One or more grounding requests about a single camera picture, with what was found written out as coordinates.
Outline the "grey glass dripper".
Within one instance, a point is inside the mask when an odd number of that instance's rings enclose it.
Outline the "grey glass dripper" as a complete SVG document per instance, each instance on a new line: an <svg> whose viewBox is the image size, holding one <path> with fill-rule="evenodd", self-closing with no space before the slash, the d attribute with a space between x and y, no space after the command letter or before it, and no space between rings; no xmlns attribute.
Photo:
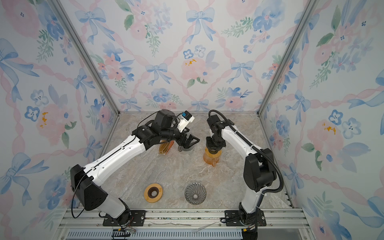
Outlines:
<svg viewBox="0 0 384 240"><path fill-rule="evenodd" d="M191 183L186 186L185 199L191 205L200 205L206 199L207 191L201 183Z"/></svg>

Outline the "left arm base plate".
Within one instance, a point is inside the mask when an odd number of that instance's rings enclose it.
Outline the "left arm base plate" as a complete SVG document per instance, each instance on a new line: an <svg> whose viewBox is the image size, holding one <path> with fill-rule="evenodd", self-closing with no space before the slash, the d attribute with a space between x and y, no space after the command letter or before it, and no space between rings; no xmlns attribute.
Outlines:
<svg viewBox="0 0 384 240"><path fill-rule="evenodd" d="M106 214L103 221L104 227L142 227L146 218L145 210L125 210L119 217L112 218Z"/></svg>

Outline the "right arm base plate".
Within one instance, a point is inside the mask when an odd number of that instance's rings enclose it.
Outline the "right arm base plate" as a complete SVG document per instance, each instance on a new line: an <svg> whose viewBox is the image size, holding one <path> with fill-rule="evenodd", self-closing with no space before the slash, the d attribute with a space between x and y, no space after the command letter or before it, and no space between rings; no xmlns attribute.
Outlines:
<svg viewBox="0 0 384 240"><path fill-rule="evenodd" d="M262 210L248 214L242 210L226 210L225 216L221 218L221 223L227 227L265 227L266 217Z"/></svg>

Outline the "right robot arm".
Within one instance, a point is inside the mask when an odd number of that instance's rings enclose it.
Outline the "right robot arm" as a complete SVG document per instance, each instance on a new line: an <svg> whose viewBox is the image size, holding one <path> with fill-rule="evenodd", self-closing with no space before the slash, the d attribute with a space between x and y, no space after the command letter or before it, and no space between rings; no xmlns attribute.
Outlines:
<svg viewBox="0 0 384 240"><path fill-rule="evenodd" d="M205 157L217 159L221 150L230 144L244 159L243 179L246 193L239 204L238 221L244 226L257 225L261 214L260 206L266 193L275 193L284 185L271 189L272 183L279 178L273 154L253 144L235 126L218 111L210 111L207 123L211 135L206 137Z"/></svg>

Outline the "coffee filter pack orange clip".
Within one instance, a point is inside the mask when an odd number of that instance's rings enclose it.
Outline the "coffee filter pack orange clip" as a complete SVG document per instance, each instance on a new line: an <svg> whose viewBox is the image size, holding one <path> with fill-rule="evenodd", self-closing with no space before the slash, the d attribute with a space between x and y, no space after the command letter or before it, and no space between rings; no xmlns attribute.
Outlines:
<svg viewBox="0 0 384 240"><path fill-rule="evenodd" d="M173 145L174 141L162 140L159 145L159 154L167 155Z"/></svg>

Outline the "grey glass carafe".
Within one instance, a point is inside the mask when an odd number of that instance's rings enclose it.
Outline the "grey glass carafe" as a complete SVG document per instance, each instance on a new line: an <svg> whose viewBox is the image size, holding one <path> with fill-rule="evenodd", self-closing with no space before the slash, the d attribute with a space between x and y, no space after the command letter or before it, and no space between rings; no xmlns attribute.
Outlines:
<svg viewBox="0 0 384 240"><path fill-rule="evenodd" d="M184 148L183 146L178 146L179 152L188 152L191 151L194 147Z"/></svg>

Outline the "orange glass carafe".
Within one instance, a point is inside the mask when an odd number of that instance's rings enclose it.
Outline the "orange glass carafe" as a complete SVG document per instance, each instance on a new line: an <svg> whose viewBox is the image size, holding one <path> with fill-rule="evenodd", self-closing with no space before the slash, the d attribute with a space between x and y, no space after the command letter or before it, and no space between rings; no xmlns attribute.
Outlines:
<svg viewBox="0 0 384 240"><path fill-rule="evenodd" d="M205 163L212 165L215 167L217 163L220 161L220 157L222 155L222 151L215 151L214 154L212 154L208 148L205 149L205 152L203 154L203 160Z"/></svg>

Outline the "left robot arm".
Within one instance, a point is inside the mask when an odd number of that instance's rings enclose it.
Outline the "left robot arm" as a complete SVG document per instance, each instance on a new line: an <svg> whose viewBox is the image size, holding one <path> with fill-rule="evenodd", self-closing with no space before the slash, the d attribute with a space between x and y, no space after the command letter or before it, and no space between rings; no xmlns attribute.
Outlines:
<svg viewBox="0 0 384 240"><path fill-rule="evenodd" d="M73 197L78 198L86 211L99 210L109 215L115 223L127 225L131 210L127 204L109 195L102 189L104 182L120 167L151 147L163 142L174 141L182 149L190 149L200 140L189 133L188 124L194 116L184 111L175 115L170 110L160 110L147 117L132 131L120 145L94 162L71 168L71 187Z"/></svg>

